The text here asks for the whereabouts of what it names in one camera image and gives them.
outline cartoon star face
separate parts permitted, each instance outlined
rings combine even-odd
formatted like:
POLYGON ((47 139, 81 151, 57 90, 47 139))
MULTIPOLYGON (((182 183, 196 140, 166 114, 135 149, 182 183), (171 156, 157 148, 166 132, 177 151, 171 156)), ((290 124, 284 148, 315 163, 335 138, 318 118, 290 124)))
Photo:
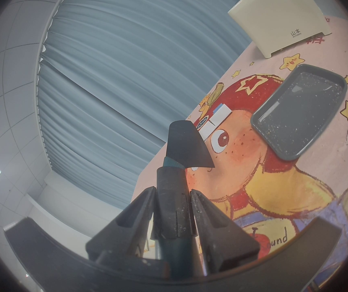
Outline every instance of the cartoon star face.
POLYGON ((266 155, 267 144, 252 129, 251 113, 234 110, 206 139, 215 168, 188 169, 189 189, 215 200, 237 192, 266 155))

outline gray plastic tray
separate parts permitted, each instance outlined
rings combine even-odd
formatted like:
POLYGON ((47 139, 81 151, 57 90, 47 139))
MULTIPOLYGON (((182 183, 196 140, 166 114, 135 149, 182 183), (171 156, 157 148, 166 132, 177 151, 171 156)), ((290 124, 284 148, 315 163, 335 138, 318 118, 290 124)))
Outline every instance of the gray plastic tray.
POLYGON ((346 92, 341 75, 298 65, 252 115, 251 124, 279 158, 297 159, 331 122, 346 92))

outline blue-gray curtain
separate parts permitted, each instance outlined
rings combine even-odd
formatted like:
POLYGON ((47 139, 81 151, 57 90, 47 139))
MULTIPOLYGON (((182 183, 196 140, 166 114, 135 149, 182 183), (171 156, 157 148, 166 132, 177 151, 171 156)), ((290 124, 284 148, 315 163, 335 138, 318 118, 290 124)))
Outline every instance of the blue-gray curtain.
POLYGON ((124 208, 139 173, 250 43, 239 0, 64 0, 41 53, 54 171, 124 208))

